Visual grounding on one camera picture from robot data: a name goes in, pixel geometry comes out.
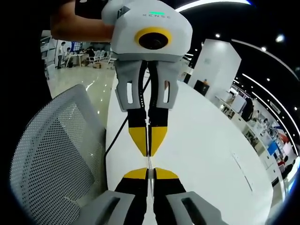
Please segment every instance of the white robot body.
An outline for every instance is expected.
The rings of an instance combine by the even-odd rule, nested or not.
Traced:
[[[193,30],[184,16],[158,0],[123,3],[111,42],[112,51],[119,60],[176,62],[188,52]],[[147,32],[163,33],[168,38],[168,44],[160,49],[141,46],[138,36]]]

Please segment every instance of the yellow fingertip pad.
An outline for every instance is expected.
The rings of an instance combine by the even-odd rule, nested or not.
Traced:
[[[157,179],[178,179],[178,176],[169,170],[155,168]]]
[[[147,156],[146,143],[146,128],[145,127],[130,127],[129,134],[132,140],[137,145],[143,156]]]
[[[146,172],[147,168],[132,170],[124,175],[124,178],[131,178],[131,179],[146,179]]]
[[[157,152],[160,144],[163,142],[168,127],[152,127],[151,129],[151,156]]]

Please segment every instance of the black ceiling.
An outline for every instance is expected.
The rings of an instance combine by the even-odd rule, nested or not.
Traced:
[[[178,8],[193,0],[164,0],[173,8]],[[181,12],[193,27],[191,49],[193,54],[191,65],[195,65],[201,51],[201,42],[207,38],[217,39],[216,33],[221,35],[220,40],[237,39],[252,45],[265,46],[267,51],[281,59],[300,78],[300,42],[297,37],[296,5],[291,3],[275,4],[274,1],[251,1],[252,5],[240,3],[211,3],[188,9]],[[275,41],[278,34],[284,34],[285,41]],[[258,85],[242,76],[242,73],[253,78],[268,89],[288,110],[297,126],[300,124],[300,82],[282,64],[269,55],[252,47],[231,42],[242,58],[237,73],[240,84],[247,93],[254,91],[266,103],[272,97]],[[291,134],[296,134],[293,140],[300,144],[297,131],[288,115],[281,110],[280,117]]]

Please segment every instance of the human arm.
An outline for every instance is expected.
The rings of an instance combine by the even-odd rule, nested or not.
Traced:
[[[102,20],[75,15],[75,0],[68,0],[51,15],[51,34],[55,39],[108,42],[112,38],[113,28]]]

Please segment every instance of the office floor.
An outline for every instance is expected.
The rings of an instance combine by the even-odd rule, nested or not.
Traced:
[[[110,69],[105,62],[102,63],[101,69],[92,68],[91,65],[62,68],[56,69],[55,75],[48,80],[48,85],[53,98],[76,84],[84,85],[101,122],[106,127],[114,74],[115,70]]]

